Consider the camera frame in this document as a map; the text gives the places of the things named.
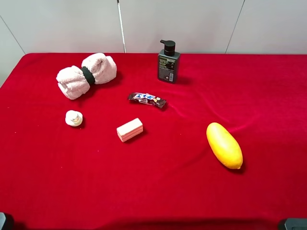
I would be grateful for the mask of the dark snack bar wrapper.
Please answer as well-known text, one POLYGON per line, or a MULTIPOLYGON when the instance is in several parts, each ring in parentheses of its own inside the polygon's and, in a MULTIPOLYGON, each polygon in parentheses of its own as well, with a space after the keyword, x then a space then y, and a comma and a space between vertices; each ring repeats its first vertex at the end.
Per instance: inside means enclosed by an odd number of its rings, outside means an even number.
POLYGON ((165 99, 162 99, 160 97, 148 93, 140 93, 140 92, 131 93, 128 96, 128 100, 139 102, 142 104, 153 105, 160 109, 162 109, 166 104, 165 99))

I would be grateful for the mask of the yellow mango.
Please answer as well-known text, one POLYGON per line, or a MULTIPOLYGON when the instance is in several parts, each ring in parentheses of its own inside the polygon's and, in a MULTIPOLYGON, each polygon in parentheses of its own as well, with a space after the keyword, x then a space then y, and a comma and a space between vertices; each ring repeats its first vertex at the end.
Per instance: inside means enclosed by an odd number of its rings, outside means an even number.
POLYGON ((210 123, 206 130, 209 145, 221 164, 229 169, 240 169, 242 150, 235 138, 219 123, 210 123))

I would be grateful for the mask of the black base corner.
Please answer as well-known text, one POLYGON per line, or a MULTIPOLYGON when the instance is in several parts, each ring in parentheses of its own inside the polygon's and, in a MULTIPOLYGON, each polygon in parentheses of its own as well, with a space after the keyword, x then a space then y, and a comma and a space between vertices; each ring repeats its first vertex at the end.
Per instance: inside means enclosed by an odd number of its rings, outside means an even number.
POLYGON ((282 219, 278 224, 278 230, 307 230, 307 218, 282 219))
POLYGON ((0 230, 12 230, 14 227, 14 219, 12 215, 0 213, 0 230))

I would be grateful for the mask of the black base left corner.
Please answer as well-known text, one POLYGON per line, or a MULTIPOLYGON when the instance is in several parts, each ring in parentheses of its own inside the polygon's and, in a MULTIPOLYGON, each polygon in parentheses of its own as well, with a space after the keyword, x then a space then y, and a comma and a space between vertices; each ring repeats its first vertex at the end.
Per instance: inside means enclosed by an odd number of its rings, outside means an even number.
POLYGON ((0 213, 0 230, 12 230, 14 227, 14 219, 12 215, 0 213))

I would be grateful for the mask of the black pump bottle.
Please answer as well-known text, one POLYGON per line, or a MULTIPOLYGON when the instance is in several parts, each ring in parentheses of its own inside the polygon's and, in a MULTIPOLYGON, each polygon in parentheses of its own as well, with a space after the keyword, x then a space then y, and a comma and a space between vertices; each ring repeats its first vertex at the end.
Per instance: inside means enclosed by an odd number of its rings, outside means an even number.
POLYGON ((175 83, 178 76, 180 53, 175 51, 176 43, 172 40, 160 40, 164 48, 158 54, 157 78, 160 81, 175 83))

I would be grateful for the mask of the red velvet tablecloth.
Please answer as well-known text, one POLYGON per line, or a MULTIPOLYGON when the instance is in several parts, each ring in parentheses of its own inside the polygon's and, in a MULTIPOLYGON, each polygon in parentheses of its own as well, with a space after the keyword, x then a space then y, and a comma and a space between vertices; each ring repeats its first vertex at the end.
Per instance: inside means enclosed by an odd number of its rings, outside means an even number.
POLYGON ((85 57, 25 55, 0 89, 0 209, 16 229, 267 230, 307 216, 305 55, 183 54, 169 84, 157 54, 117 53, 114 80, 69 100, 56 75, 85 57), (143 132, 122 142, 135 118, 143 132), (238 142, 240 169, 214 155, 213 122, 238 142))

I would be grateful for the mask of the black base right corner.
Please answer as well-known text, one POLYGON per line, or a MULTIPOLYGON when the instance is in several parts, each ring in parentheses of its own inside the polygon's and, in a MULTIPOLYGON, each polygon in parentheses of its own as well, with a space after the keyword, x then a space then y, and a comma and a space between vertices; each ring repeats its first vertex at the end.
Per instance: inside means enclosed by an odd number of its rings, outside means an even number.
POLYGON ((307 218, 282 219, 278 224, 278 230, 307 230, 307 218))

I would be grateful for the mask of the rolled pink towel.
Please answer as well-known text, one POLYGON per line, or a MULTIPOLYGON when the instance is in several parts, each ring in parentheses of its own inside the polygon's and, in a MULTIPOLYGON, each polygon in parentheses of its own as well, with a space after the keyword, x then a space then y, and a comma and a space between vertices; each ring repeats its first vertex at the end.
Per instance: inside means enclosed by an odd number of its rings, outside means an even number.
POLYGON ((95 78, 95 84, 105 84, 117 75, 117 66, 111 56, 95 53, 82 61, 81 67, 71 66, 59 71, 56 76, 58 87, 70 100, 75 100, 87 93, 91 87, 86 81, 82 67, 87 67, 95 78))

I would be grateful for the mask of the pink layered wafer block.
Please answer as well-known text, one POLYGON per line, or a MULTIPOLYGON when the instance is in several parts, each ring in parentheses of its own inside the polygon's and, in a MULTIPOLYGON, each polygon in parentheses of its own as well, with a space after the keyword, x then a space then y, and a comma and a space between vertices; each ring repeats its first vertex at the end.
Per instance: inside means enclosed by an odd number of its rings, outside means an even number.
POLYGON ((117 135, 125 142, 143 132, 143 124, 139 118, 135 118, 117 128, 117 135))

